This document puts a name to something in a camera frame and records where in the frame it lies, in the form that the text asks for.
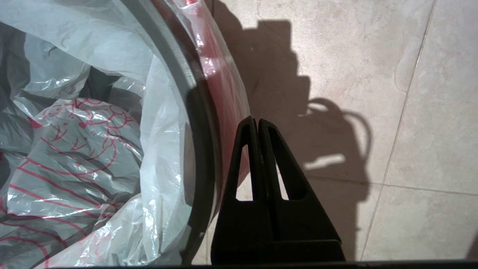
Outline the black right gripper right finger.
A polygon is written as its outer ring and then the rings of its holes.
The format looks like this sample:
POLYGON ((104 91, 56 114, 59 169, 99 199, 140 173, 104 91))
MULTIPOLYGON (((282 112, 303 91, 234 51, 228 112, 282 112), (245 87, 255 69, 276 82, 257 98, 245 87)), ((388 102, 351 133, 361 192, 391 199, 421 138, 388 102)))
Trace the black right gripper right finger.
POLYGON ((338 232, 279 129, 261 119, 258 134, 274 254, 282 262, 344 262, 338 232))

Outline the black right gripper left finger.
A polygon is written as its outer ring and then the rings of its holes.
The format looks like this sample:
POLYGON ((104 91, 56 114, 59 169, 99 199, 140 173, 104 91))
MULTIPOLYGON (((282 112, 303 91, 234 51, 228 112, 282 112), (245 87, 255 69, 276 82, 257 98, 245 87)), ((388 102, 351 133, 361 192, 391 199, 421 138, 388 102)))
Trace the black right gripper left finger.
POLYGON ((258 128, 252 116, 237 128, 229 172, 225 183, 213 242, 212 264, 244 264, 258 260, 261 244, 268 240, 267 190, 264 182, 258 128), (251 173, 252 201, 237 199, 242 150, 247 147, 251 173))

